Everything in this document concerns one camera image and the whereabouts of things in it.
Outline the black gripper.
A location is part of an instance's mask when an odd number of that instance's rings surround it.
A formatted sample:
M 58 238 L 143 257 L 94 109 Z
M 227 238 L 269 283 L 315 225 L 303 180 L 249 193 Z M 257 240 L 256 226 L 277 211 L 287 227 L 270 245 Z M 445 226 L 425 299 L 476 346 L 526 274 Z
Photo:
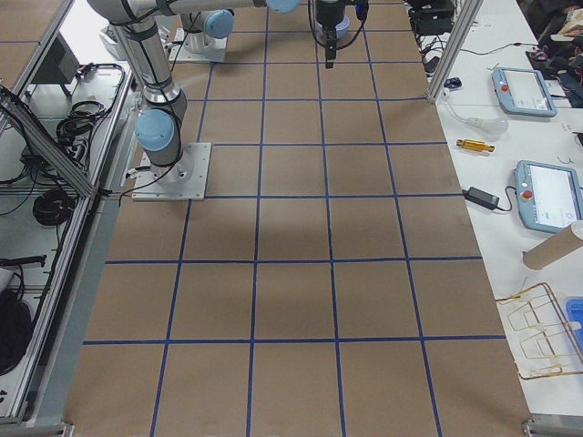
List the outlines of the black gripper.
M 320 27 L 316 40 L 321 46 L 325 46 L 325 68 L 332 69 L 337 55 L 337 42 L 339 41 L 338 25 L 345 17 L 345 8 L 348 1 L 315 1 L 315 23 Z

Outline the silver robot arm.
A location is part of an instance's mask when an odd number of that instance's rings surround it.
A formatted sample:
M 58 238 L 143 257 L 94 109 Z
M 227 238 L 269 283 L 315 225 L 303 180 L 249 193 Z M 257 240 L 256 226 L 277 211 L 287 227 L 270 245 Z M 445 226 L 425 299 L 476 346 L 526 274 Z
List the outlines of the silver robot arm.
M 347 5 L 355 5 L 354 1 L 316 1 L 314 6 L 308 1 L 308 23 L 312 39 L 324 48 L 325 68 L 332 69 L 337 52 L 344 50 L 345 46 L 339 45 L 340 25 L 345 18 Z M 187 14 L 189 25 L 198 31 L 206 33 L 215 39 L 227 37 L 234 26 L 234 13 L 230 9 L 204 11 L 197 15 Z
M 184 157 L 181 124 L 187 98 L 174 81 L 159 38 L 158 15 L 185 15 L 196 31 L 207 32 L 206 22 L 216 14 L 233 18 L 232 10 L 268 7 L 287 14 L 297 1 L 91 1 L 90 6 L 119 32 L 130 66 L 142 79 L 148 109 L 138 118 L 135 133 L 156 181 L 172 183 L 189 176 L 192 165 Z

